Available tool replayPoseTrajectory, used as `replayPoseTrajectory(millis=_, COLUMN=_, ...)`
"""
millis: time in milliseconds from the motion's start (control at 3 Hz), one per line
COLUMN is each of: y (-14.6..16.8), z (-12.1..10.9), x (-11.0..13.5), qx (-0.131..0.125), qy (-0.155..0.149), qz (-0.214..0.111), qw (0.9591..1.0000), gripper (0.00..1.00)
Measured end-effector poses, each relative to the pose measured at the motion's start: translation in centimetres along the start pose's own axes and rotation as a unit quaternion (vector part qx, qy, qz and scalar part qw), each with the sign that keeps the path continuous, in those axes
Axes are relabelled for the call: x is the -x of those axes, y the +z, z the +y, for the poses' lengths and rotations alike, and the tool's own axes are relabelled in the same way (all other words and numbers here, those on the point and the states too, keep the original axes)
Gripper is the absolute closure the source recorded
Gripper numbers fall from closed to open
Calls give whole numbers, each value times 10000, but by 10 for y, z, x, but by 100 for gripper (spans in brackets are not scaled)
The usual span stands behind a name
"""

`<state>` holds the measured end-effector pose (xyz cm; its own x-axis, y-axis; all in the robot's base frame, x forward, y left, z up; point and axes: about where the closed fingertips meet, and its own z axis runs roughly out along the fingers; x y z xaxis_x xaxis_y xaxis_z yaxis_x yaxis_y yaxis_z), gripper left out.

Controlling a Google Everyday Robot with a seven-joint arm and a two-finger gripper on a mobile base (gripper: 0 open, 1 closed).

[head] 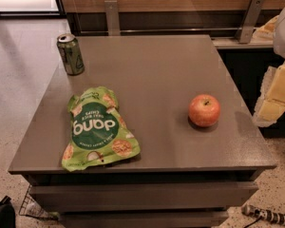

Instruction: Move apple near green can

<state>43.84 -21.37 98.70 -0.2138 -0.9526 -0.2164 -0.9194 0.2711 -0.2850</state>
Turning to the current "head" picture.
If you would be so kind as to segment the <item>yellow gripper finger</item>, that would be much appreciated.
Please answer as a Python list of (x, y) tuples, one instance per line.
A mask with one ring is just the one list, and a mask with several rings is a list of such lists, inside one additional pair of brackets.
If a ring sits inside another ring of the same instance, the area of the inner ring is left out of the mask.
[(285, 112), (285, 63), (279, 67), (269, 66), (264, 74), (260, 96), (256, 101), (253, 122), (268, 127)]
[(272, 40), (273, 36), (274, 36), (277, 18), (278, 18), (278, 16), (273, 17), (266, 24), (264, 24), (263, 26), (258, 28), (253, 33), (253, 38), (254, 39)]

